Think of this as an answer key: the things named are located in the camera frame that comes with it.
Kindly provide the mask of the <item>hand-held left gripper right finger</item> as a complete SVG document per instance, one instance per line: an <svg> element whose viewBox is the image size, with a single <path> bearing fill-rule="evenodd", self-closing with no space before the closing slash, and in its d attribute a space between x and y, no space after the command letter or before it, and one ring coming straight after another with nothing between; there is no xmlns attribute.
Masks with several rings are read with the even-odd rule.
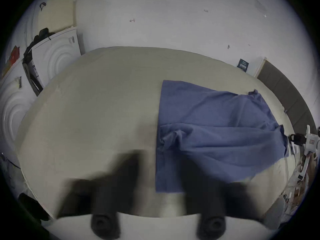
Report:
<svg viewBox="0 0 320 240"><path fill-rule="evenodd" d="M265 227L246 184L213 178L189 157L181 159L179 174L186 214L200 215L198 238L222 237L227 228L226 217L257 222Z"/></svg>

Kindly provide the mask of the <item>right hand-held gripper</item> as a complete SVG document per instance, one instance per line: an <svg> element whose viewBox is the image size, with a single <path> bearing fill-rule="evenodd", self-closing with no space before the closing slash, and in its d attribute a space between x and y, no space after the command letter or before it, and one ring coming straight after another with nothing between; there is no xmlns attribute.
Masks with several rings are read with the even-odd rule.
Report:
<svg viewBox="0 0 320 240"><path fill-rule="evenodd" d="M305 136L303 134L297 133L297 134L291 134L288 139L290 142L294 143L295 145L302 145L303 146L303 155L305 157L305 162L302 166L301 172L298 174L298 179L300 181L303 181L308 165L310 163L311 157L317 153L317 150L319 149L320 145L320 138L316 134L310 133L310 126L306 126L306 134Z"/></svg>

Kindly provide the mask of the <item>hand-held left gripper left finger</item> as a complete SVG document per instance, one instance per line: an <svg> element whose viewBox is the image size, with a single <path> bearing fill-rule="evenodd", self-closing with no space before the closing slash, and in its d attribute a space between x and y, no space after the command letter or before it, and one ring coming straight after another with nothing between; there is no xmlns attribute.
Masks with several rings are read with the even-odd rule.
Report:
<svg viewBox="0 0 320 240"><path fill-rule="evenodd" d="M119 238L118 212L133 214L143 150L121 154L111 173L73 179L59 202L57 219L91 215L90 227L99 238Z"/></svg>

